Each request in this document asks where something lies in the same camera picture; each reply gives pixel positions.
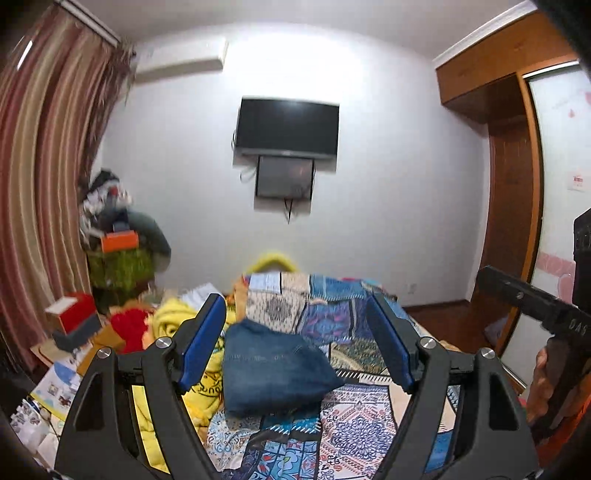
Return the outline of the right human hand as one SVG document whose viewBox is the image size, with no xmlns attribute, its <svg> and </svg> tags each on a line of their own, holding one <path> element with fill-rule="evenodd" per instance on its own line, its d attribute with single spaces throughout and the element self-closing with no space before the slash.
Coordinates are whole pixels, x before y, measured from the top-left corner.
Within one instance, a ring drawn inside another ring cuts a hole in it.
<svg viewBox="0 0 591 480">
<path fill-rule="evenodd" d="M 554 392 L 554 385 L 550 381 L 546 372 L 548 362 L 548 352 L 543 347 L 536 356 L 536 365 L 533 374 L 533 380 L 529 389 L 529 396 L 526 402 L 526 416 L 529 424 L 534 423 L 538 418 L 543 417 L 548 410 L 548 401 Z M 584 406 L 588 394 L 585 388 L 577 385 L 575 387 L 575 396 L 564 414 L 565 418 L 577 417 L 579 411 Z"/>
</svg>

